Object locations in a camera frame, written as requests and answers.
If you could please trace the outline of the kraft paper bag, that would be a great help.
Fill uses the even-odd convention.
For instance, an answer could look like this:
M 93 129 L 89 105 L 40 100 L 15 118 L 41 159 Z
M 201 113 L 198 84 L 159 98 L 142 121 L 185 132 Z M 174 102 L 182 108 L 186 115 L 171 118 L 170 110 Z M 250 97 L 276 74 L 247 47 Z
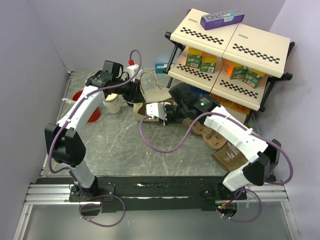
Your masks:
M 153 79 L 156 87 L 151 89 L 145 89 L 144 85 L 147 82 L 144 78 L 149 77 Z M 173 104 L 174 100 L 169 94 L 169 89 L 167 87 L 160 86 L 156 75 L 149 70 L 144 70 L 139 78 L 140 87 L 142 96 L 144 97 L 145 102 L 138 102 L 133 104 L 133 119 L 136 122 L 140 122 L 146 115 L 146 106 L 147 104 L 152 103 L 169 103 Z

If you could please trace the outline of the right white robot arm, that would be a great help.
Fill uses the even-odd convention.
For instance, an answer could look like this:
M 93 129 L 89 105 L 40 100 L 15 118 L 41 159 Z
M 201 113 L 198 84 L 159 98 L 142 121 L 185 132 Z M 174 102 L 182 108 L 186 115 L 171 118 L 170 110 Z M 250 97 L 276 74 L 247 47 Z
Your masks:
M 280 143 L 262 139 L 248 127 L 235 119 L 217 100 L 209 94 L 197 97 L 189 85 L 182 82 L 171 88 L 174 105 L 164 107 L 169 123 L 190 119 L 200 122 L 222 135 L 234 145 L 247 162 L 230 171 L 218 193 L 223 199 L 230 199 L 236 190 L 248 184 L 262 186 L 278 165 L 277 154 Z

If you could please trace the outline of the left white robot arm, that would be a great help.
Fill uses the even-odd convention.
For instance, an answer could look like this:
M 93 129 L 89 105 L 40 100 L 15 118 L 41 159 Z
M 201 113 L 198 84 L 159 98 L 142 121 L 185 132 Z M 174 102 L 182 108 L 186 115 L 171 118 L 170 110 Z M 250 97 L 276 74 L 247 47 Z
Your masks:
M 106 60 L 103 68 L 85 81 L 80 97 L 65 116 L 57 123 L 47 124 L 44 129 L 49 170 L 57 174 L 58 170 L 53 169 L 52 161 L 60 164 L 61 170 L 70 174 L 76 190 L 87 201 L 98 197 L 99 184 L 85 162 L 86 147 L 81 133 L 94 111 L 110 94 L 121 95 L 131 103 L 143 99 L 140 84 L 136 80 L 141 67 L 141 64 L 134 64 L 132 59 L 127 68 Z

